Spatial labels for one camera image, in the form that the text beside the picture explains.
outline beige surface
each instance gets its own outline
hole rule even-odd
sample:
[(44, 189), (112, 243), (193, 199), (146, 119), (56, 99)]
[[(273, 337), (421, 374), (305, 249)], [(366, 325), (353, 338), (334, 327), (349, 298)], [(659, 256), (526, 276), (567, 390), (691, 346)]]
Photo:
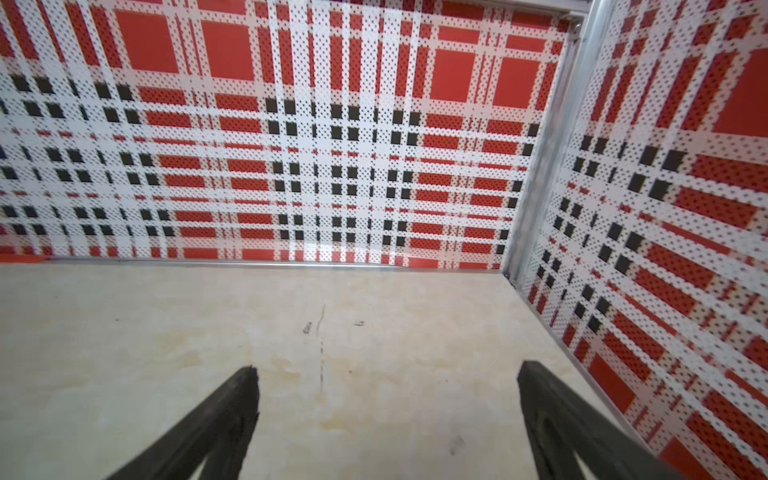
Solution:
[(102, 478), (246, 364), (241, 478), (536, 478), (522, 360), (599, 403), (501, 275), (17, 265), (0, 304), (4, 478)]

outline plaid pattern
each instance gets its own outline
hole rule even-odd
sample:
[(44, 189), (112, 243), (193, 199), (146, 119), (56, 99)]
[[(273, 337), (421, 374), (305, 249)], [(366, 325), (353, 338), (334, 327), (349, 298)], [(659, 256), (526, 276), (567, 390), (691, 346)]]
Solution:
[(2, 0), (0, 253), (498, 268), (568, 24)]
[(690, 478), (768, 475), (765, 7), (617, 3), (524, 282)]

